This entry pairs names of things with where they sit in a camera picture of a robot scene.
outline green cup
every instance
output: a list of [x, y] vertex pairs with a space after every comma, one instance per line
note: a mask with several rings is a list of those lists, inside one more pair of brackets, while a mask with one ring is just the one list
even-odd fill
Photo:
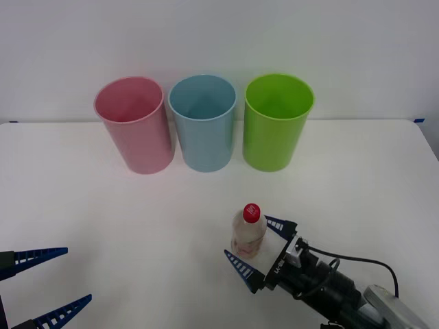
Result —
[[262, 171], [285, 168], [314, 103], [311, 88], [275, 73], [251, 81], [246, 90], [244, 158]]

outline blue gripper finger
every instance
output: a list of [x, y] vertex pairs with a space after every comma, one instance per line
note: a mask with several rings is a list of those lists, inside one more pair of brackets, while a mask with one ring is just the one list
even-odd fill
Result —
[[87, 295], [36, 319], [23, 322], [12, 329], [60, 329], [72, 320], [90, 301], [91, 295]]
[[224, 250], [224, 253], [252, 293], [256, 293], [258, 289], [262, 289], [264, 287], [265, 276], [260, 271], [240, 260], [231, 252]]
[[293, 221], [283, 221], [282, 219], [277, 219], [267, 215], [265, 215], [265, 218], [267, 219], [267, 227], [275, 231], [281, 238], [290, 240], [296, 235], [297, 224]]
[[25, 252], [0, 252], [0, 281], [52, 258], [67, 254], [68, 251], [68, 248], [50, 248]]

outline red bottle cap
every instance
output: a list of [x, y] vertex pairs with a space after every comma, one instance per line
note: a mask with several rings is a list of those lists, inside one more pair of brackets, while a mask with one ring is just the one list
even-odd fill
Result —
[[261, 216], [261, 209], [259, 209], [257, 204], [248, 204], [244, 207], [244, 211], [242, 212], [242, 217], [244, 221], [250, 224], [254, 224], [259, 220]]

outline pink cup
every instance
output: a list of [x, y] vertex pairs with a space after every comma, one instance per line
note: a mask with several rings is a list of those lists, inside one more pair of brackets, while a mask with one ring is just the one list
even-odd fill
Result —
[[95, 111], [128, 167], [156, 173], [174, 157], [162, 88], [146, 77], [125, 77], [96, 96]]

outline plastic cup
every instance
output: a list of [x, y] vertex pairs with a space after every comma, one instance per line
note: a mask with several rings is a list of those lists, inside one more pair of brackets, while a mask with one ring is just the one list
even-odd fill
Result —
[[162, 88], [147, 77], [125, 77], [96, 96], [95, 111], [128, 167], [156, 173], [174, 157]]
[[311, 88], [276, 73], [251, 81], [246, 90], [244, 158], [261, 171], [285, 168], [314, 102]]
[[232, 156], [236, 91], [214, 75], [195, 75], [169, 92], [183, 158], [201, 172], [217, 171]]

